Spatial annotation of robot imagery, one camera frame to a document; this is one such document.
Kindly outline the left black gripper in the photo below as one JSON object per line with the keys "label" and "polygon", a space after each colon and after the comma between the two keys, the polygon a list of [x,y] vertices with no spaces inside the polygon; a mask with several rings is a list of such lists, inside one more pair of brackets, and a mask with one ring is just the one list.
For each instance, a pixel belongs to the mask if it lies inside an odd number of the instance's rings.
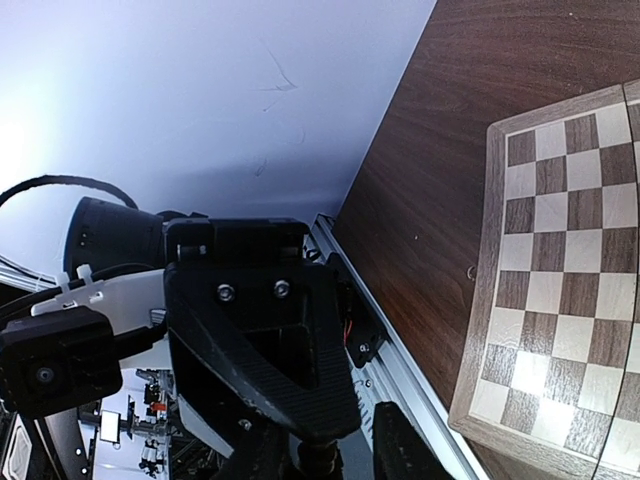
{"label": "left black gripper", "polygon": [[[296,263],[309,233],[291,218],[176,218],[164,226],[164,257]],[[203,419],[215,418],[222,389],[303,441],[324,443],[359,429],[330,268],[174,263],[164,272],[164,295],[177,391]]]}

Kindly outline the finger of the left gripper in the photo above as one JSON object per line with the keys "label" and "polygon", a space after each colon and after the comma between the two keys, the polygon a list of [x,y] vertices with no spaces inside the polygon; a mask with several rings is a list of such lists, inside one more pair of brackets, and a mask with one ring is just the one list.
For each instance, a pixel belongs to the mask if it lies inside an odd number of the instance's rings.
{"label": "finger of the left gripper", "polygon": [[380,402],[375,406],[373,466],[375,479],[450,478],[450,474],[394,402]]}

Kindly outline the dark chess pawn piece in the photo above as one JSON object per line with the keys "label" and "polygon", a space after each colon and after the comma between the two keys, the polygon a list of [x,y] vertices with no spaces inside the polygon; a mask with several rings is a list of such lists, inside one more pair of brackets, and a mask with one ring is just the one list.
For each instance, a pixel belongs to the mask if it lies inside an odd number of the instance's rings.
{"label": "dark chess pawn piece", "polygon": [[342,480],[344,463],[338,442],[301,442],[297,447],[298,471],[304,479]]}

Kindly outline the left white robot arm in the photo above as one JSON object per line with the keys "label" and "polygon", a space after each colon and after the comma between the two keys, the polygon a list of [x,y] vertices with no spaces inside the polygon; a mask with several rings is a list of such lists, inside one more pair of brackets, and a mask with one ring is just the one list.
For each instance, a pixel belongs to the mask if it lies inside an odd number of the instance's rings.
{"label": "left white robot arm", "polygon": [[1,399],[29,420],[114,394],[124,369],[160,356],[180,429],[223,457],[216,479],[339,479],[338,443],[361,413],[346,347],[365,313],[351,278],[304,252],[293,219],[149,214],[80,201],[54,286],[1,309]]}

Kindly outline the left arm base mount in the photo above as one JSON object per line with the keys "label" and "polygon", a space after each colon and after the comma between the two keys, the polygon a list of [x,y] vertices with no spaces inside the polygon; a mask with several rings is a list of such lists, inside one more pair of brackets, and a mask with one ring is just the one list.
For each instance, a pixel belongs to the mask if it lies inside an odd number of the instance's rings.
{"label": "left arm base mount", "polygon": [[344,345],[354,366],[362,369],[389,339],[387,330],[343,258],[331,253],[326,265],[332,269],[337,282]]}

